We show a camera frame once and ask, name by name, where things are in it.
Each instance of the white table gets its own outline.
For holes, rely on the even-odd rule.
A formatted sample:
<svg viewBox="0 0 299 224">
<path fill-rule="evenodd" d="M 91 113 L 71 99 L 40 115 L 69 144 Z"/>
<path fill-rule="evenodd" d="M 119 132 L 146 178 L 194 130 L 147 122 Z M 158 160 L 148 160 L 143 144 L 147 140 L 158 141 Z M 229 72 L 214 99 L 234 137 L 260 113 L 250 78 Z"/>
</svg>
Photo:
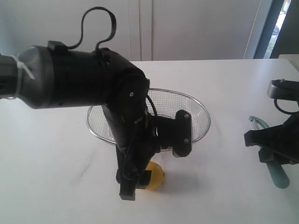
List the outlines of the white table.
<svg viewBox="0 0 299 224">
<path fill-rule="evenodd" d="M 255 115 L 270 126 L 288 116 L 267 97 L 272 79 L 299 81 L 286 60 L 136 62 L 151 87 L 189 94 L 211 114 L 208 134 L 186 158 L 161 155 L 156 191 L 122 201 L 113 146 L 86 128 L 85 108 L 32 110 L 0 101 L 1 224 L 295 224 L 299 165 L 284 166 L 291 184 L 278 189 L 258 147 L 245 147 Z M 296 110 L 287 102 L 285 109 Z"/>
</svg>

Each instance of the black cable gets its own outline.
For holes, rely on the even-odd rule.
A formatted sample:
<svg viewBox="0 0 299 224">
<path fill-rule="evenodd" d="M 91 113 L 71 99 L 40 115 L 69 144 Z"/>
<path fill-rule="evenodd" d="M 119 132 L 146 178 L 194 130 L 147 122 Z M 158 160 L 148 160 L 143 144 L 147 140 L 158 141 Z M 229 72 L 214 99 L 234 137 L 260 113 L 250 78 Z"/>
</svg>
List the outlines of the black cable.
<svg viewBox="0 0 299 224">
<path fill-rule="evenodd" d="M 82 20 L 81 20 L 81 37 L 80 37 L 79 42 L 77 44 L 73 45 L 73 46 L 67 47 L 67 49 L 75 49 L 75 48 L 77 48 L 77 47 L 80 46 L 80 44 L 82 43 L 82 40 L 83 40 L 83 23 L 84 23 L 84 19 L 85 19 L 86 15 L 89 12 L 93 11 L 93 10 L 103 10 L 103 11 L 106 11 L 106 12 L 108 12 L 108 14 L 109 14 L 109 16 L 111 18 L 111 33 L 110 33 L 110 36 L 107 39 L 103 40 L 103 41 L 99 41 L 96 44 L 95 50 L 98 52 L 99 51 L 99 45 L 101 43 L 110 41 L 115 36 L 115 32 L 116 32 L 116 17 L 115 17 L 115 15 L 112 12 L 110 12 L 108 9 L 104 8 L 104 7 L 93 7 L 91 9 L 88 9 L 84 13 L 84 15 L 82 17 Z"/>
<path fill-rule="evenodd" d="M 278 109 L 280 112 L 288 114 L 288 115 L 294 115 L 294 114 L 297 114 L 299 112 L 299 111 L 297 111 L 297 112 L 288 112 L 288 111 L 285 111 L 285 110 L 281 109 L 277 104 L 277 99 L 274 99 L 274 105 L 275 105 L 276 109 Z"/>
<path fill-rule="evenodd" d="M 150 103 L 150 105 L 151 105 L 151 108 L 153 108 L 154 115 L 155 115 L 155 116 L 158 116 L 157 110 L 156 110 L 155 105 L 154 105 L 153 101 L 151 100 L 150 96 L 147 95 L 147 96 L 146 96 L 146 99 L 148 99 L 148 101 L 149 101 L 149 103 Z"/>
</svg>

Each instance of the yellow ball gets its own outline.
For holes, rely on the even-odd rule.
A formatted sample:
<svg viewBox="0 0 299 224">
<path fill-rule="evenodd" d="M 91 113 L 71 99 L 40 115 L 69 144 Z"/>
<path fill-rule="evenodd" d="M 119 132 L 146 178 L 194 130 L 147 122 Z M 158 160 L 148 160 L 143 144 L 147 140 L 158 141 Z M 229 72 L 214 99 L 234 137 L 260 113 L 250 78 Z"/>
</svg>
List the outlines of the yellow ball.
<svg viewBox="0 0 299 224">
<path fill-rule="evenodd" d="M 153 161 L 149 161 L 146 170 L 151 170 L 150 182 L 146 189 L 154 190 L 163 183 L 165 173 L 162 168 Z"/>
</svg>

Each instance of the robotic arm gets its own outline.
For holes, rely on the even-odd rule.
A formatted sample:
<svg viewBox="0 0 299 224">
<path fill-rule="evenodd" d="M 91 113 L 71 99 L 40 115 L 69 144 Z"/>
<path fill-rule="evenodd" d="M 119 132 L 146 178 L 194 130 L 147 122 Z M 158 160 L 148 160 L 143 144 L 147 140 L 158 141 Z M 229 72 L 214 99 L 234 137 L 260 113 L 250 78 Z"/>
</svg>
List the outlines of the robotic arm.
<svg viewBox="0 0 299 224">
<path fill-rule="evenodd" d="M 150 81 L 118 53 L 100 49 L 104 41 L 92 53 L 73 50 L 82 41 L 84 17 L 92 10 L 109 13 L 112 32 L 104 41 L 111 40 L 116 30 L 114 15 L 102 7 L 88 10 L 77 45 L 49 41 L 47 47 L 31 46 L 17 57 L 0 56 L 0 97 L 18 97 L 34 109 L 101 105 L 117 143 L 120 197 L 134 200 L 135 189 L 144 189 L 150 182 L 151 171 L 145 169 L 155 153 L 168 147 L 176 157 L 191 152 L 191 115 L 180 110 L 175 119 L 158 116 L 147 95 Z"/>
</svg>

